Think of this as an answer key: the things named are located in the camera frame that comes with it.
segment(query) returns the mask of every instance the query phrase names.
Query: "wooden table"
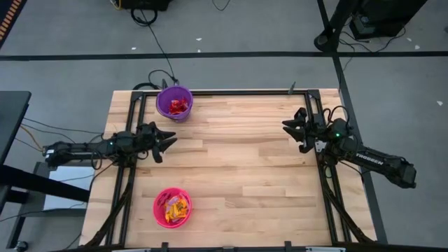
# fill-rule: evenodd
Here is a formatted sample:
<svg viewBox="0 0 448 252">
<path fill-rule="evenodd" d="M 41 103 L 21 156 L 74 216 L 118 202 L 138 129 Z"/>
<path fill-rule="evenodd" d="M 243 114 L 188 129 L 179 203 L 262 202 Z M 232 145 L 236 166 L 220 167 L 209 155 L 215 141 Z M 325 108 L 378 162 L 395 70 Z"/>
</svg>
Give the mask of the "wooden table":
<svg viewBox="0 0 448 252">
<path fill-rule="evenodd" d="M 320 92 L 324 108 L 341 105 L 336 89 Z M 107 134 L 125 129 L 130 96 L 131 91 L 113 93 Z M 188 121 L 175 123 L 157 112 L 155 97 L 148 98 L 144 122 L 176 132 L 178 141 L 162 164 L 152 158 L 137 163 L 126 247 L 331 245 L 315 154 L 299 153 L 298 143 L 282 130 L 281 121 L 301 106 L 305 99 L 296 95 L 195 97 Z M 334 118 L 343 116 L 338 111 Z M 343 164 L 337 171 L 347 212 L 375 239 L 359 174 Z M 95 180 L 80 244 L 108 216 L 116 173 L 110 168 Z M 189 192 L 194 209 L 183 227 L 168 230 L 155 222 L 152 207 L 156 195 L 172 186 Z M 117 220 L 114 242 L 121 216 Z"/>
</svg>

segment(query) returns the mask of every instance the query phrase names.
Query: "candy wrapper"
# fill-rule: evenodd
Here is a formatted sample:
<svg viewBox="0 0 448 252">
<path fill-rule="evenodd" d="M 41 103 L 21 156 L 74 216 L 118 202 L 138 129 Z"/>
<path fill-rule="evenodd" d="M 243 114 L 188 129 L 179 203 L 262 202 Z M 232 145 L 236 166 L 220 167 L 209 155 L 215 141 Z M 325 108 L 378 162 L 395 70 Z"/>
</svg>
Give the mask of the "candy wrapper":
<svg viewBox="0 0 448 252">
<path fill-rule="evenodd" d="M 171 105 L 169 106 L 169 113 L 172 115 L 178 115 L 188 109 L 188 101 L 184 97 L 182 100 L 174 99 L 171 101 Z"/>
<path fill-rule="evenodd" d="M 168 223 L 180 221 L 187 213 L 188 203 L 182 195 L 174 196 L 165 202 L 165 219 Z"/>
</svg>

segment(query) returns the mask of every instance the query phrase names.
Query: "desk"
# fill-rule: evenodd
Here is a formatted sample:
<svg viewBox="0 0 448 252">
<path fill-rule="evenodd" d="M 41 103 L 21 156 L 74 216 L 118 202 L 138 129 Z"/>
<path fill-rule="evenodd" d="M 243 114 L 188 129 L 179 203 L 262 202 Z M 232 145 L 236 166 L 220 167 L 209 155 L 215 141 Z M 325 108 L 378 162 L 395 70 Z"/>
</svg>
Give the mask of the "desk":
<svg viewBox="0 0 448 252">
<path fill-rule="evenodd" d="M 336 89 L 319 91 L 324 108 L 341 105 Z M 125 129 L 131 93 L 113 93 L 108 136 Z M 296 95 L 201 96 L 195 97 L 189 119 L 175 123 L 157 112 L 155 97 L 147 98 L 144 122 L 176 132 L 178 141 L 163 163 L 151 158 L 137 162 L 125 247 L 160 248 L 162 242 L 169 247 L 284 246 L 285 241 L 331 245 L 314 151 L 299 153 L 298 143 L 282 130 L 281 121 L 301 106 L 306 106 L 305 98 Z M 136 107 L 132 129 L 137 126 Z M 335 118 L 343 116 L 335 113 Z M 375 239 L 359 174 L 343 164 L 337 172 L 347 212 Z M 116 173 L 109 169 L 96 178 L 80 244 L 108 216 Z M 194 206 L 190 220 L 176 230 L 160 227 L 152 213 L 155 196 L 171 186 L 187 190 Z M 113 243 L 118 242 L 120 220 Z"/>
</svg>

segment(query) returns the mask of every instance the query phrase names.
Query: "purple bowl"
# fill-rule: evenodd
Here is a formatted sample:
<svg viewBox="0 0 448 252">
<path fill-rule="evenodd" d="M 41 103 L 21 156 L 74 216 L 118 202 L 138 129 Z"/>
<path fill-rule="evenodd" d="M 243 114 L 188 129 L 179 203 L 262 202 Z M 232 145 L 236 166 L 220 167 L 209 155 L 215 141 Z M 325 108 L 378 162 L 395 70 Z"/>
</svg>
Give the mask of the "purple bowl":
<svg viewBox="0 0 448 252">
<path fill-rule="evenodd" d="M 171 101 L 174 99 L 182 100 L 182 98 L 187 99 L 187 110 L 177 115 L 170 114 L 169 107 L 171 106 Z M 157 95 L 156 106 L 157 111 L 159 111 L 162 116 L 179 122 L 185 120 L 190 114 L 191 108 L 193 107 L 193 94 L 188 88 L 183 86 L 175 85 L 168 87 Z"/>
</svg>

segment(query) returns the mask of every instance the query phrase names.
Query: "red candy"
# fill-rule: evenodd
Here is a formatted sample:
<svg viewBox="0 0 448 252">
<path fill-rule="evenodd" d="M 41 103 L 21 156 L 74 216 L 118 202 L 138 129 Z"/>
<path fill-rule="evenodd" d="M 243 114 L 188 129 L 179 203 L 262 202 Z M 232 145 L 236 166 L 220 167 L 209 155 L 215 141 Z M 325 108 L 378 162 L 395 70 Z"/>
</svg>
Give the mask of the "red candy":
<svg viewBox="0 0 448 252">
<path fill-rule="evenodd" d="M 171 101 L 171 105 L 169 106 L 169 113 L 171 115 L 178 115 L 182 112 L 185 112 L 188 109 L 187 99 L 182 98 L 182 100 L 174 99 Z"/>
</svg>

